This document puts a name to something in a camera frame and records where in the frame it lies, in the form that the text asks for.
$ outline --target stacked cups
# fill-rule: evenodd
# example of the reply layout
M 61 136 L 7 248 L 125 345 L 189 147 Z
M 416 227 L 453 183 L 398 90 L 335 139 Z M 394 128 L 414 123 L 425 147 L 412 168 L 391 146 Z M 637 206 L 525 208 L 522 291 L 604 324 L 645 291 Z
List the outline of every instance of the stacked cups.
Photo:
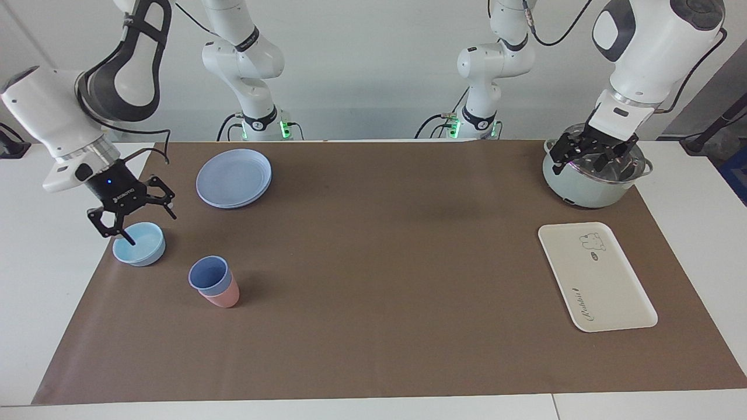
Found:
M 189 270 L 189 284 L 215 306 L 230 308 L 238 302 L 239 291 L 229 264 L 219 256 L 206 256 Z

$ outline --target light blue bowl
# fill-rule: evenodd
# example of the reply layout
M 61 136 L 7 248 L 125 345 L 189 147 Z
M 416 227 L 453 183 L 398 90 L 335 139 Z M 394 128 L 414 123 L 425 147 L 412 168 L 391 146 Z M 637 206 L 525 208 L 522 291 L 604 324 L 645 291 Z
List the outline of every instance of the light blue bowl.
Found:
M 166 239 L 161 228 L 150 222 L 136 223 L 125 229 L 135 245 L 124 238 L 114 240 L 114 257 L 135 267 L 145 267 L 158 261 L 166 250 Z

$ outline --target gripper logo text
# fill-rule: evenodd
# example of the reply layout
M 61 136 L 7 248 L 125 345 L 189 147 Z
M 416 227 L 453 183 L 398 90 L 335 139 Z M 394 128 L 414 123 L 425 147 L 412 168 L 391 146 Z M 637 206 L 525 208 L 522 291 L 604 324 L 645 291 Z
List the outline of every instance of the gripper logo text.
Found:
M 132 194 L 134 192 L 135 192 L 135 189 L 134 188 L 130 188 L 129 190 L 127 190 L 127 191 L 121 193 L 120 195 L 116 196 L 112 201 L 114 201 L 114 204 L 117 204 L 118 201 L 120 201 L 121 199 L 127 197 L 128 195 L 130 195 L 130 194 Z

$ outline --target black cable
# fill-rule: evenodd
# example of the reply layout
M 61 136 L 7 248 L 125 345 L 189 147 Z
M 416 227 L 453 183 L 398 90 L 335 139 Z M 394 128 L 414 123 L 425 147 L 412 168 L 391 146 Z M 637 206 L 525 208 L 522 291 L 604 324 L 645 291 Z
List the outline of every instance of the black cable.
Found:
M 719 40 L 719 42 L 717 42 L 716 45 L 714 45 L 713 47 L 711 47 L 711 49 L 709 49 L 708 52 L 706 52 L 705 55 L 703 57 L 701 57 L 700 61 L 698 61 L 698 63 L 695 65 L 695 67 L 693 67 L 690 70 L 690 72 L 687 73 L 687 77 L 682 82 L 682 85 L 680 86 L 680 90 L 677 92 L 677 96 L 675 96 L 675 100 L 672 102 L 672 106 L 670 106 L 669 109 L 666 109 L 666 110 L 665 109 L 657 109 L 656 111 L 654 111 L 654 114 L 668 114 L 668 113 L 672 112 L 675 109 L 675 107 L 677 106 L 677 102 L 679 102 L 680 96 L 682 96 L 682 92 L 685 90 L 685 87 L 687 86 L 687 82 L 690 81 L 690 78 L 692 77 L 692 75 L 695 73 L 695 71 L 698 69 L 698 67 L 700 67 L 700 65 L 703 64 L 704 61 L 706 61 L 706 59 L 708 58 L 708 56 L 711 55 L 711 54 L 713 54 L 713 52 L 716 51 L 721 46 L 721 44 L 724 43 L 724 41 L 726 41 L 726 37 L 728 36 L 728 32 L 726 31 L 726 29 L 721 28 L 719 30 L 719 32 L 721 33 L 721 35 L 723 35 L 721 37 L 721 40 Z
M 298 127 L 298 131 L 301 132 L 301 140 L 306 141 L 306 138 L 303 137 L 303 127 L 301 127 L 301 125 L 299 123 L 288 123 L 288 126 L 297 126 Z
M 436 126 L 433 131 L 430 133 L 429 138 L 433 138 L 434 135 L 436 135 L 436 130 L 441 129 L 441 132 L 444 132 L 444 129 L 451 128 L 451 124 L 441 124 L 440 126 Z
M 12 135 L 14 135 L 14 136 L 18 137 L 18 140 L 21 140 L 22 142 L 24 141 L 24 140 L 23 140 L 23 137 L 21 137 L 21 135 L 20 135 L 20 134 L 16 133 L 16 130 L 12 129 L 11 127 L 8 127 L 8 126 L 6 126 L 6 125 L 5 125 L 5 124 L 3 124 L 3 123 L 0 123 L 0 127 L 2 127 L 2 128 L 4 128 L 4 129 L 6 129 L 6 130 L 7 130 L 7 132 L 9 132 L 9 133 L 11 133 Z
M 738 123 L 744 117 L 747 117 L 747 112 L 745 112 L 744 114 L 740 115 L 738 118 L 735 118 L 732 121 L 729 121 L 729 124 L 726 124 L 725 126 L 723 126 L 722 129 L 725 129 L 726 127 L 729 127 L 729 126 L 732 126 L 732 125 Z M 694 135 L 688 135 L 688 136 L 685 136 L 685 137 L 680 137 L 680 138 L 678 138 L 678 140 L 687 140 L 688 138 L 698 137 L 699 135 L 702 135 L 703 133 L 705 133 L 705 132 L 699 132 L 699 133 L 695 133 Z
M 428 125 L 428 123 L 430 123 L 431 121 L 436 120 L 438 118 L 445 119 L 441 114 L 436 114 L 436 115 L 428 118 L 427 120 L 425 120 L 425 122 L 423 123 L 423 125 L 418 129 L 418 132 L 415 133 L 415 138 L 419 138 L 420 137 L 420 133 L 423 131 L 423 129 L 425 128 L 425 126 Z
M 500 130 L 498 131 L 498 138 L 496 140 L 500 140 L 500 135 L 503 134 L 503 121 L 497 121 L 495 123 L 496 125 L 500 124 Z
M 465 89 L 465 92 L 462 93 L 462 97 L 459 98 L 459 101 L 457 101 L 456 105 L 454 105 L 454 109 L 451 110 L 452 114 L 456 112 L 457 108 L 459 108 L 459 104 L 461 104 L 462 101 L 465 100 L 465 96 L 467 96 L 467 92 L 469 92 L 469 87 L 467 87 L 467 89 Z M 441 128 L 441 132 L 439 132 L 438 138 L 441 138 L 442 135 L 444 135 L 444 129 L 443 128 Z
M 565 31 L 565 33 L 563 34 L 562 37 L 560 37 L 557 41 L 555 41 L 553 43 L 546 43 L 545 41 L 539 39 L 539 36 L 537 35 L 537 29 L 535 28 L 535 25 L 534 25 L 534 18 L 532 17 L 532 10 L 529 9 L 529 4 L 527 4 L 527 0 L 523 0 L 522 4 L 524 6 L 524 10 L 527 12 L 527 21 L 528 21 L 527 23 L 529 24 L 529 29 L 532 31 L 532 35 L 534 35 L 534 39 L 536 39 L 537 42 L 540 43 L 540 45 L 543 45 L 543 46 L 556 46 L 559 43 L 561 43 L 571 33 L 571 31 L 573 31 L 573 28 L 575 28 L 575 26 L 578 23 L 578 21 L 581 20 L 581 17 L 586 12 L 586 9 L 589 8 L 589 6 L 592 3 L 592 1 L 594 1 L 594 0 L 588 0 L 586 2 L 586 4 L 581 9 L 581 12 L 579 12 L 578 16 L 576 16 L 576 19 L 574 19 L 574 21 L 571 24 L 571 26 L 568 27 L 568 30 Z
M 166 160 L 166 163 L 167 163 L 167 164 L 169 163 L 169 158 L 168 158 L 168 157 L 166 156 L 166 153 L 164 153 L 163 151 L 161 151 L 161 150 L 159 150 L 159 149 L 156 149 L 156 148 L 154 148 L 154 147 L 146 147 L 146 148 L 144 148 L 144 149 L 140 149 L 140 150 L 136 151 L 135 153 L 132 153 L 132 154 L 131 154 L 130 156 L 127 156 L 126 158 L 124 158 L 124 159 L 122 159 L 122 160 L 123 160 L 123 161 L 124 161 L 125 163 L 127 163 L 127 162 L 131 161 L 132 159 L 134 159 L 134 158 L 136 158 L 136 157 L 138 157 L 138 156 L 142 155 L 142 154 L 143 154 L 143 153 L 145 153 L 145 152 L 156 152 L 156 153 L 158 153 L 159 155 L 161 155 L 161 156 L 163 156 L 163 157 L 164 157 L 164 160 Z
M 80 90 L 76 90 L 75 91 L 75 97 L 78 99 L 78 104 L 80 105 L 81 110 L 84 112 L 84 114 L 86 114 L 90 119 L 96 121 L 97 123 L 101 124 L 104 127 L 108 127 L 110 129 L 116 130 L 118 132 L 129 133 L 129 134 L 133 134 L 133 135 L 159 135 L 159 134 L 166 133 L 166 140 L 164 141 L 164 151 L 161 154 L 163 155 L 163 157 L 166 160 L 167 164 L 171 163 L 170 160 L 169 160 L 169 157 L 168 157 L 169 156 L 168 155 L 168 153 L 169 153 L 169 139 L 171 138 L 171 130 L 170 129 L 155 130 L 155 131 L 152 131 L 152 132 L 144 132 L 144 131 L 141 131 L 141 130 L 131 130 L 131 129 L 125 129 L 123 127 L 112 126 L 111 124 L 108 124 L 108 123 L 105 123 L 104 121 L 102 121 L 96 115 L 93 115 L 93 112 L 91 112 L 88 109 L 88 107 L 86 106 L 85 102 L 83 102 L 83 96 L 81 95 Z
M 188 18 L 192 19 L 192 22 L 195 22 L 195 24 L 197 24 L 197 26 L 199 26 L 200 28 L 202 28 L 202 30 L 203 30 L 203 31 L 205 31 L 205 32 L 207 32 L 207 33 L 209 33 L 209 34 L 213 34 L 213 35 L 215 35 L 215 32 L 211 31 L 210 29 L 207 29 L 207 28 L 206 28 L 206 27 L 205 27 L 205 26 L 204 26 L 204 25 L 203 25 L 202 23 L 200 23 L 200 22 L 199 22 L 199 21 L 198 21 L 197 19 L 195 19 L 194 17 L 192 17 L 192 15 L 190 15 L 190 14 L 189 14 L 189 12 L 187 12 L 187 11 L 186 11 L 186 10 L 185 10 L 185 9 L 184 9 L 184 8 L 182 7 L 182 5 L 181 5 L 181 4 L 179 4 L 179 3 L 174 3 L 174 4 L 176 5 L 176 7 L 178 7 L 178 8 L 179 8 L 179 10 L 181 10 L 181 11 L 182 11 L 182 13 L 184 13 L 185 15 L 187 15 L 187 17 L 188 17 Z
M 240 128 L 240 129 L 244 128 L 244 126 L 242 126 L 240 123 L 236 123 L 236 124 L 231 125 L 229 127 L 229 133 L 228 133 L 229 141 L 231 141 L 231 129 L 235 129 L 236 127 Z
M 220 141 L 220 136 L 223 135 L 223 130 L 226 129 L 226 124 L 228 124 L 229 121 L 233 118 L 238 118 L 236 113 L 227 116 L 226 119 L 223 120 L 223 124 L 220 125 L 220 130 L 218 130 L 218 136 L 215 138 L 216 142 Z

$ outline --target light blue plate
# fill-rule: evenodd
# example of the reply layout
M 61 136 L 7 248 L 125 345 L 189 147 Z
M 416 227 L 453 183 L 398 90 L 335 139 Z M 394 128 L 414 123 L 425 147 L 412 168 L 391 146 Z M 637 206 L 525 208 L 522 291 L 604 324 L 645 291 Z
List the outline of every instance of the light blue plate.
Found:
M 272 167 L 260 152 L 234 149 L 220 153 L 199 170 L 197 194 L 219 209 L 236 209 L 257 200 L 270 186 Z

